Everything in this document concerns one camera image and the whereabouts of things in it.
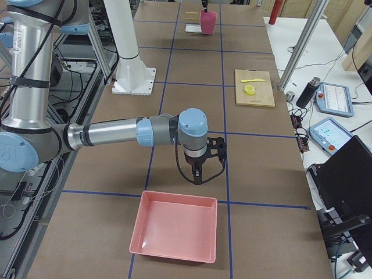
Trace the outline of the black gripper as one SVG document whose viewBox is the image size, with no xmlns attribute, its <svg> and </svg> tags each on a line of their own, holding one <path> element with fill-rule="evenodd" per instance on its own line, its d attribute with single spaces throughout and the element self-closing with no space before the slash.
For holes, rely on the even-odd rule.
<svg viewBox="0 0 372 279">
<path fill-rule="evenodd" d="M 184 154 L 186 162 L 192 167 L 193 175 L 193 184 L 201 185 L 202 184 L 202 165 L 206 161 L 206 156 L 202 155 L 199 157 L 191 157 Z"/>
</svg>

